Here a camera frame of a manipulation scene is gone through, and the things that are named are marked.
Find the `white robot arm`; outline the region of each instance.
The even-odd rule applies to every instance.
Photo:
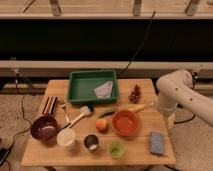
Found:
[[[190,89],[192,86],[192,75],[186,70],[178,70],[160,77],[157,81],[159,95],[154,102],[155,107],[168,117],[177,104],[181,104],[213,126],[213,100]]]

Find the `small cup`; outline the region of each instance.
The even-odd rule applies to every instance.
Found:
[[[76,135],[73,129],[65,128],[60,131],[57,135],[57,143],[62,146],[66,147],[69,150],[72,150],[75,146]]]
[[[98,144],[99,144],[99,140],[96,135],[90,134],[84,138],[84,145],[90,151],[97,149]]]
[[[114,159],[118,159],[124,154],[124,147],[120,141],[113,141],[109,144],[109,152]]]

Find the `white cup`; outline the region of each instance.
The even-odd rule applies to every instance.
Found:
[[[62,146],[66,147],[69,150],[72,150],[75,146],[76,135],[73,129],[65,128],[60,131],[57,135],[57,143]]]

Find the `dark purple bowl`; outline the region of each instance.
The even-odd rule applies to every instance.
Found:
[[[48,141],[57,134],[57,121],[52,116],[41,116],[36,119],[31,126],[33,138]]]

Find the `gray floor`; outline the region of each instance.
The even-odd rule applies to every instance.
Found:
[[[12,141],[12,135],[18,131],[27,128],[28,125],[22,119],[21,112],[22,96],[18,95],[0,95],[0,137],[2,142],[0,146],[8,147]],[[31,121],[37,115],[38,107],[42,96],[25,96],[24,109],[26,117]],[[192,114],[184,109],[178,109],[176,112],[176,120],[186,119]],[[169,132],[172,144],[175,151],[177,163],[176,168],[187,171],[212,171],[213,170],[213,129],[199,118],[181,125],[175,125]],[[20,135],[17,138],[15,147],[12,150],[8,160],[11,163],[13,171],[45,171],[44,168],[22,167],[20,164],[21,158],[26,147],[27,137],[29,132]],[[4,163],[0,167],[0,171],[7,171],[8,165]],[[68,170],[85,170],[85,171],[106,171],[106,170],[125,170],[139,171],[139,167],[116,167],[116,168],[57,168],[58,171]],[[168,171],[169,169],[163,166],[155,166],[151,171]]]

